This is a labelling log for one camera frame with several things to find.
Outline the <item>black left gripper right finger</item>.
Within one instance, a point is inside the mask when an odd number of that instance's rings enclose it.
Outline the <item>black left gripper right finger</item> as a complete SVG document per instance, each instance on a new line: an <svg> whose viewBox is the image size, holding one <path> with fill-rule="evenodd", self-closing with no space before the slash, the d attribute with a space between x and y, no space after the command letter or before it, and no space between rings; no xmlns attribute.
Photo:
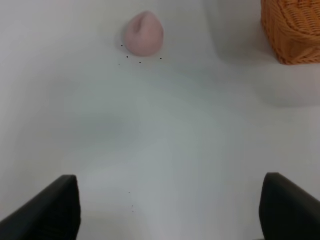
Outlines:
<svg viewBox="0 0 320 240"><path fill-rule="evenodd" d="M320 201L277 172L267 173L259 203L266 240L318 240Z"/></svg>

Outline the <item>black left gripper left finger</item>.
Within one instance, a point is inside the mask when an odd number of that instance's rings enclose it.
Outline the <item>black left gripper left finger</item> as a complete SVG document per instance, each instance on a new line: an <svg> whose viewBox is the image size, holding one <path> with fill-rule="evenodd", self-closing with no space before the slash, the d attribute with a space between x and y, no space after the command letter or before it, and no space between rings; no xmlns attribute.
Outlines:
<svg viewBox="0 0 320 240"><path fill-rule="evenodd" d="M75 175L62 175L0 222L2 240L75 240L81 226Z"/></svg>

